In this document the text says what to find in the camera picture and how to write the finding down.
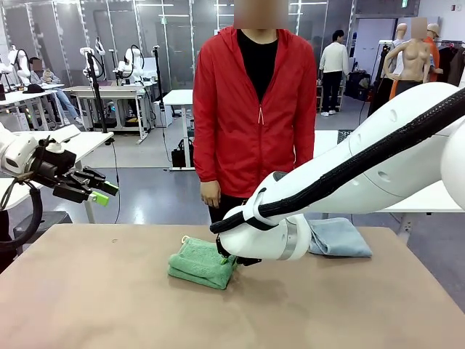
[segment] seated person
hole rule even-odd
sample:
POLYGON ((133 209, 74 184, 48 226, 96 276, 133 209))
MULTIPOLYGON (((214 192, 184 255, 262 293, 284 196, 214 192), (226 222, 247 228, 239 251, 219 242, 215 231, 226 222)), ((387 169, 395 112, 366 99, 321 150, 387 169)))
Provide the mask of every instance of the seated person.
MULTIPOLYGON (((31 83, 32 84, 40 85, 40 84, 59 84, 60 83, 60 79, 57 78, 57 76, 54 75, 53 72, 49 68, 45 70, 42 68, 42 61, 39 58, 37 57, 30 58, 29 64, 32 65, 32 71, 31 71, 31 83)), ((57 91, 56 92, 57 97, 58 97, 58 100, 60 101, 57 107, 60 109, 60 112, 63 115, 65 124, 69 124, 69 120, 65 117, 65 112, 63 111, 62 104, 65 106, 66 110, 74 118, 74 120, 76 120, 78 124, 82 124, 82 120, 79 117, 78 113, 76 112, 74 105, 71 104, 68 96, 61 89, 55 89, 55 91, 57 91)))

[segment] folded blue towel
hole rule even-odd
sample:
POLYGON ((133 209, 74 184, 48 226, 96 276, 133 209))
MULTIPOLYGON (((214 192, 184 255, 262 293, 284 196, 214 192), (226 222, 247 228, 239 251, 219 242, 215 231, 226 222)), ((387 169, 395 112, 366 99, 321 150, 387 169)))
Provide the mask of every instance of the folded blue towel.
POLYGON ((346 218, 310 220, 309 252, 337 257, 371 257, 373 253, 357 228, 346 218))

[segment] black shirt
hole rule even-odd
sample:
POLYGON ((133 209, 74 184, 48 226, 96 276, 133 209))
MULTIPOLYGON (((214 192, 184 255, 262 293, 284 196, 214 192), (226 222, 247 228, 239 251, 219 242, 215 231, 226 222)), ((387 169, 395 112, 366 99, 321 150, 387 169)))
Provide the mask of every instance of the black shirt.
POLYGON ((238 30, 238 43, 247 75, 255 87, 259 102, 262 102, 264 93, 267 91, 275 72, 278 40, 269 44, 258 44, 250 40, 241 30, 238 30))

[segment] orange garment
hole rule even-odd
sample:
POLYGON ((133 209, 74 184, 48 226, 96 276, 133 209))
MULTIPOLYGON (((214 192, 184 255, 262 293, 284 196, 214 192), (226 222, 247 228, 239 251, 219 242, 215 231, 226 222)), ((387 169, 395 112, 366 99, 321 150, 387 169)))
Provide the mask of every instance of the orange garment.
MULTIPOLYGON (((424 39, 424 42, 429 44, 429 48, 431 49, 431 54, 433 55, 433 62, 434 66, 436 68, 439 68, 439 63, 440 63, 440 56, 439 56, 439 49, 437 48, 436 44, 434 43, 433 39, 431 39, 429 36, 424 39)), ((430 73, 429 74, 429 81, 434 82, 437 81, 437 74, 436 73, 430 73)))

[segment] black cable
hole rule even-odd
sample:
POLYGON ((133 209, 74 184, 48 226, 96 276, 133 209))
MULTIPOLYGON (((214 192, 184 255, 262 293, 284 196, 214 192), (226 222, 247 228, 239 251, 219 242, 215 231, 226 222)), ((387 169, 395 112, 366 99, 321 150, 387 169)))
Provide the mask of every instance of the black cable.
MULTIPOLYGON (((153 111, 153 108, 152 108, 152 102, 150 101, 150 96, 147 92, 147 90, 145 90, 145 95, 147 96, 147 98, 149 99, 149 107, 150 107, 150 112, 152 113, 153 117, 156 119, 157 116, 155 114, 155 112, 153 111)), ((166 146, 166 137, 165 137, 165 128, 163 127, 163 120, 161 121, 161 134, 163 135, 163 144, 165 145, 165 152, 166 152, 166 158, 168 159, 168 161, 170 163, 173 162, 173 160, 171 160, 169 158, 169 152, 168 152, 168 147, 166 146)))
MULTIPOLYGON (((114 143, 111 143, 111 145, 113 146, 113 154, 115 156, 116 184, 118 184, 118 188, 119 188, 119 173, 118 173, 118 162, 116 161, 116 149, 115 149, 114 143)), ((118 190, 118 214, 116 215, 114 224, 118 222, 120 212, 121 212, 121 189, 118 190)))
POLYGON ((37 189, 31 182, 25 182, 30 188, 29 194, 31 195, 33 203, 33 214, 29 226, 26 228, 23 234, 18 238, 11 241, 0 241, 0 252, 8 252, 16 250, 16 248, 24 245, 29 239, 36 233, 37 229, 42 221, 42 214, 44 213, 44 207, 42 206, 41 191, 37 189))
MULTIPOLYGON (((378 45, 378 50, 376 51, 375 63, 373 64, 373 70, 371 71, 370 79, 368 80, 368 88, 370 88, 370 86, 371 86, 371 80, 373 78, 373 74, 375 73, 376 62, 378 62, 379 47, 381 47, 381 46, 378 45)), ((362 112, 363 112, 363 109, 365 108, 365 104, 366 104, 366 98, 363 101, 362 109, 360 110, 360 115, 358 116, 358 126, 360 126, 362 124, 362 112)))

